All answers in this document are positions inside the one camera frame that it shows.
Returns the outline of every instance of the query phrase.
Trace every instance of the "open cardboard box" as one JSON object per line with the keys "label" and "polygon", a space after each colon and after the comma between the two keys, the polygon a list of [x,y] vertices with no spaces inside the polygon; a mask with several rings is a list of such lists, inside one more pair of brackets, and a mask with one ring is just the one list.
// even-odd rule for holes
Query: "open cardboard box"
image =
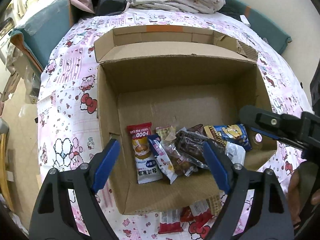
{"label": "open cardboard box", "polygon": [[[213,30],[151,25],[113,29],[94,44],[98,69],[98,118],[103,147],[110,135],[121,143],[110,175],[122,214],[164,211],[208,199],[220,191],[208,170],[167,180],[137,183],[136,164],[127,125],[175,121],[177,129],[235,124],[244,105],[271,110],[256,65],[257,52]],[[245,167],[257,170],[275,152],[276,141],[260,144],[248,131],[253,150]]]}

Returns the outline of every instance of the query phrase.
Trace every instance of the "pink patterned bedsheet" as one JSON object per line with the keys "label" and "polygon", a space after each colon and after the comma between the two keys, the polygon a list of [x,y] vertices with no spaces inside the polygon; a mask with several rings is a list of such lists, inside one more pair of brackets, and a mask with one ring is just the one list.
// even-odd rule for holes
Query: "pink patterned bedsheet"
{"label": "pink patterned bedsheet", "polygon": [[[286,61],[243,23],[215,13],[213,15],[168,12],[162,10],[129,9],[117,16],[81,19],[52,51],[49,63],[41,75],[38,105],[38,156],[42,179],[52,167],[59,171],[75,169],[101,152],[97,119],[97,68],[93,43],[108,30],[132,25],[186,25],[209,28],[235,37],[254,47],[259,53],[258,66],[275,113],[300,117],[311,111],[307,97]],[[284,192],[292,172],[303,161],[301,152],[278,143],[278,150],[259,171],[275,171]],[[70,200],[76,223],[87,233],[76,196],[70,190]],[[241,233],[248,219],[253,192],[248,192],[235,233]],[[111,227],[121,240],[204,239],[215,218],[203,228],[194,222],[183,223],[184,232],[158,235],[159,214],[143,216],[121,215],[115,205],[109,182],[96,198]]]}

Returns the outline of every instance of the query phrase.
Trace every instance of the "wall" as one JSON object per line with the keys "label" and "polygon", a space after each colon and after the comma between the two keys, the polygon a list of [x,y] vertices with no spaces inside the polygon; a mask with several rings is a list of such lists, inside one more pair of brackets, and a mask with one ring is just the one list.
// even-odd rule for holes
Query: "wall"
{"label": "wall", "polygon": [[265,14],[292,37],[282,54],[311,103],[310,82],[320,57],[320,15],[310,0],[241,0]]}

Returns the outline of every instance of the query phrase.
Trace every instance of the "metal screw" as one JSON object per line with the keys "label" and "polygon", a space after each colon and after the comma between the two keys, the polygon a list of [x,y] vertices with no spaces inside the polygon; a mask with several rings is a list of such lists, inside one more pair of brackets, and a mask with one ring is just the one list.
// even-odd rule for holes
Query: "metal screw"
{"label": "metal screw", "polygon": [[243,166],[240,164],[240,163],[235,163],[234,165],[234,168],[236,169],[236,170],[242,170],[242,168],[243,168]]}
{"label": "metal screw", "polygon": [[57,169],[56,168],[51,168],[49,170],[49,174],[55,174],[57,172]]}
{"label": "metal screw", "polygon": [[80,165],[80,169],[81,169],[81,170],[86,170],[88,167],[89,167],[89,164],[88,164],[88,163],[82,163],[82,164]]}
{"label": "metal screw", "polygon": [[271,124],[272,125],[276,125],[277,124],[277,120],[276,119],[271,119]]}
{"label": "metal screw", "polygon": [[272,169],[265,169],[265,173],[268,175],[272,175],[273,174],[273,170]]}

